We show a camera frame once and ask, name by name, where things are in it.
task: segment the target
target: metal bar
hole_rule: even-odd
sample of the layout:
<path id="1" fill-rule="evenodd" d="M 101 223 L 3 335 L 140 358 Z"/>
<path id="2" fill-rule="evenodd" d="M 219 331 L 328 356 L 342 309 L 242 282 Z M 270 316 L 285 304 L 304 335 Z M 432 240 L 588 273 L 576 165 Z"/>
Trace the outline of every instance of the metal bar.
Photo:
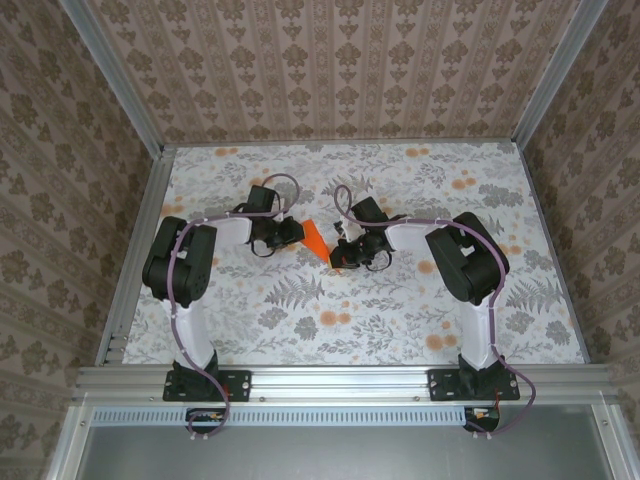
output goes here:
<path id="1" fill-rule="evenodd" d="M 640 462 L 620 405 L 601 403 L 591 408 L 613 478 L 615 480 L 640 478 Z"/>
<path id="2" fill-rule="evenodd" d="M 76 478 L 87 443 L 93 410 L 91 407 L 69 407 L 47 480 Z"/>
<path id="3" fill-rule="evenodd" d="M 96 355 L 96 365 L 103 364 L 105 361 L 122 361 L 123 352 L 121 351 L 118 352 L 119 355 L 111 355 L 109 358 L 109 344 L 114 335 L 127 335 L 131 328 L 142 286 L 142 267 L 158 225 L 175 154 L 175 149 L 165 149 L 161 158 L 155 161 L 151 167 L 149 181 L 140 203 L 138 218 L 133 227 L 127 255 Z"/>
<path id="4" fill-rule="evenodd" d="M 377 138 L 377 139 L 356 139 L 356 140 L 274 140 L 268 142 L 216 142 L 216 143 L 167 143 L 166 147 L 171 148 L 193 148 L 193 147 L 268 147 L 268 146 L 291 146 L 291 145 L 398 145 L 404 143 L 467 143 L 477 145 L 481 143 L 512 143 L 510 138 Z"/>
<path id="5" fill-rule="evenodd" d="M 138 95 L 135 87 L 129 81 L 122 62 L 116 56 L 115 49 L 102 31 L 100 22 L 91 12 L 88 2 L 61 0 L 61 3 L 91 52 L 94 61 L 107 79 L 111 90 L 118 98 L 118 102 L 131 120 L 131 124 L 147 147 L 151 158 L 157 160 L 162 153 L 160 149 L 163 144 L 162 135 L 145 108 L 144 99 Z"/>
<path id="6" fill-rule="evenodd" d="M 578 5 L 513 132 L 519 147 L 527 146 L 606 4 L 607 0 L 589 0 Z"/>
<path id="7" fill-rule="evenodd" d="M 80 371 L 72 402 L 75 405 L 140 406 L 162 402 L 169 365 L 106 366 Z M 431 402 L 426 373 L 447 365 L 408 367 L 244 367 L 252 371 L 250 403 L 268 406 L 320 405 L 469 405 L 470 402 Z M 539 404 L 591 405 L 615 391 L 604 365 L 523 365 L 523 374 L 536 384 Z M 530 397 L 520 385 L 523 404 Z M 473 402 L 487 405 L 490 402 Z M 211 406 L 190 403 L 190 406 Z"/>

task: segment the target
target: damask wallpaper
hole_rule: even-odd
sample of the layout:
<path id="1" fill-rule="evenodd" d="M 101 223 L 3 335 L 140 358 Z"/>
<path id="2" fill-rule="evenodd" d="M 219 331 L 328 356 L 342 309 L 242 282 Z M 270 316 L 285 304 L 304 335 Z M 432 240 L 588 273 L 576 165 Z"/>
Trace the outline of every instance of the damask wallpaper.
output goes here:
<path id="1" fill-rule="evenodd" d="M 578 320 L 640 445 L 640 2 L 610 0 L 525 154 Z"/>
<path id="2" fill-rule="evenodd" d="M 59 4 L 0 2 L 0 479 L 44 472 L 150 164 Z"/>
<path id="3" fill-rule="evenodd" d="M 88 0 L 166 143 L 510 137 L 578 0 Z"/>

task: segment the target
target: aluminum rail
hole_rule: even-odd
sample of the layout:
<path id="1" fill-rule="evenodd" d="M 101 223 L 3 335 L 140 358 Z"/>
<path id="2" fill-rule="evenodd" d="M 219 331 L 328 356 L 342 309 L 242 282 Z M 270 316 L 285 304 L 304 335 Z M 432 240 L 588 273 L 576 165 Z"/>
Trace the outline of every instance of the aluminum rail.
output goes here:
<path id="1" fill-rule="evenodd" d="M 486 405 L 490 402 L 432 402 L 427 372 L 447 365 L 385 367 L 241 367 L 252 372 L 250 403 L 268 406 L 318 405 Z M 604 365 L 521 365 L 536 385 L 540 405 L 592 405 L 615 401 Z M 81 369 L 73 405 L 215 406 L 216 403 L 162 401 L 169 365 L 118 365 Z M 519 383 L 524 404 L 530 389 Z"/>

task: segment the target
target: aluminum frame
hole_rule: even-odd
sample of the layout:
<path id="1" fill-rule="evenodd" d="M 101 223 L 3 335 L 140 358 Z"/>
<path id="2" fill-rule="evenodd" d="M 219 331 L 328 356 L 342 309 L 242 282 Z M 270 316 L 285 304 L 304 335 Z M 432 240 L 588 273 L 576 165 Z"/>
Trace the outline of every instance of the aluminum frame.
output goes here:
<path id="1" fill-rule="evenodd" d="M 96 354 L 96 365 L 108 361 L 122 361 L 127 335 L 131 329 L 142 287 L 142 267 L 158 228 L 158 218 L 160 218 L 162 202 L 171 178 L 175 155 L 176 149 L 165 149 L 162 156 L 154 161 L 151 167 L 100 347 Z"/>
<path id="2" fill-rule="evenodd" d="M 357 409 L 382 406 L 424 409 L 491 403 L 431 402 L 428 373 L 447 367 L 249 367 L 252 370 L 251 401 L 233 404 L 232 408 L 340 406 Z M 165 374 L 170 368 L 169 365 L 114 365 L 81 369 L 49 480 L 75 478 L 91 419 L 100 406 L 142 406 L 146 409 L 222 406 L 221 403 L 163 402 Z M 620 407 L 615 405 L 615 389 L 608 380 L 605 365 L 522 365 L 519 368 L 536 384 L 536 404 L 590 405 L 614 478 L 639 478 L 638 459 Z M 525 404 L 531 392 L 524 384 L 520 388 L 520 400 L 504 403 Z"/>
<path id="3" fill-rule="evenodd" d="M 513 132 L 512 138 L 519 147 L 529 143 L 606 5 L 607 0 L 588 0 L 576 8 Z"/>
<path id="4" fill-rule="evenodd" d="M 157 160 L 162 153 L 162 133 L 149 115 L 145 98 L 131 83 L 122 61 L 100 27 L 86 0 L 61 0 L 60 2 L 80 33 L 91 56 L 100 67 L 120 105 L 131 120 L 151 158 Z"/>

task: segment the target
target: table surface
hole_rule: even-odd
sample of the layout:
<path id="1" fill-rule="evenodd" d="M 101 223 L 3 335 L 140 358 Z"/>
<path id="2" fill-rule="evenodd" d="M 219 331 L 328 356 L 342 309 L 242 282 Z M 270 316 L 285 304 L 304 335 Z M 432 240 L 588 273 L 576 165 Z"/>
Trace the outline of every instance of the table surface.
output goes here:
<path id="1" fill-rule="evenodd" d="M 390 216 L 475 213 L 511 264 L 496 304 L 501 353 L 513 363 L 584 362 L 569 298 L 513 144 L 180 148 L 161 216 L 224 212 L 276 172 L 298 180 L 302 194 L 290 214 L 313 219 L 329 248 L 338 237 L 332 195 L 341 183 L 355 201 L 373 196 Z M 286 179 L 268 186 L 293 197 Z M 213 263 L 203 320 L 222 364 L 457 361 L 459 307 L 429 255 L 396 252 L 384 272 L 337 272 L 301 244 L 270 258 L 258 258 L 243 245 L 216 250 Z M 175 352 L 163 308 L 143 287 L 124 362 L 170 363 Z"/>

